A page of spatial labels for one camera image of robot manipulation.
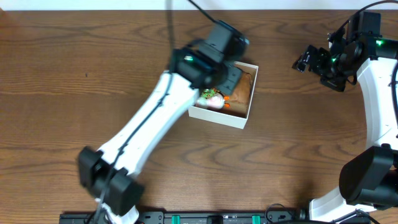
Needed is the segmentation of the green patterned ball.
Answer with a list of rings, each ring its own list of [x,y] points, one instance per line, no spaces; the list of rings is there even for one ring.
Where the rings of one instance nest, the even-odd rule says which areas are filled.
[[[218,92],[218,90],[216,88],[204,89],[200,96],[202,98],[208,99],[208,98],[213,97],[217,92]]]

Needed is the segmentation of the brown plush toy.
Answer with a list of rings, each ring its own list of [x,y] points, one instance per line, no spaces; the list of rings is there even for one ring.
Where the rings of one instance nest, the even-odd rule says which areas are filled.
[[[251,94],[252,79],[251,74],[243,72],[240,81],[238,82],[233,94],[229,96],[230,103],[238,103],[247,106]]]

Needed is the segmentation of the white pink duck toy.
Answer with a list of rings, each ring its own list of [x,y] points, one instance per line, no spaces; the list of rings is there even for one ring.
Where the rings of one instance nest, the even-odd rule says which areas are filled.
[[[230,107],[230,104],[226,100],[228,100],[228,97],[223,96],[219,92],[214,92],[213,94],[202,93],[199,99],[197,99],[195,106],[207,110],[220,110]]]

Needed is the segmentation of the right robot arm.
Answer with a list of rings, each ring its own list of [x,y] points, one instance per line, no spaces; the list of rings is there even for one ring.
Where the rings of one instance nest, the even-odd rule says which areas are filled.
[[[358,84],[366,116],[366,148],[345,164],[339,185],[310,201],[313,222],[341,223],[353,215],[397,207],[397,41],[374,31],[330,34],[329,48],[308,46],[293,68],[320,76],[342,92]]]

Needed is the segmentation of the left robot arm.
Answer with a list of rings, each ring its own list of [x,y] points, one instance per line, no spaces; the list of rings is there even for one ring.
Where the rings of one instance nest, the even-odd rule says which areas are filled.
[[[190,45],[173,50],[168,69],[125,127],[96,151],[88,146],[80,151],[80,184],[98,201],[88,223],[98,223],[101,215],[111,223],[137,221],[144,186],[136,178],[148,157],[201,91],[233,92],[242,74],[234,63],[243,53]]]

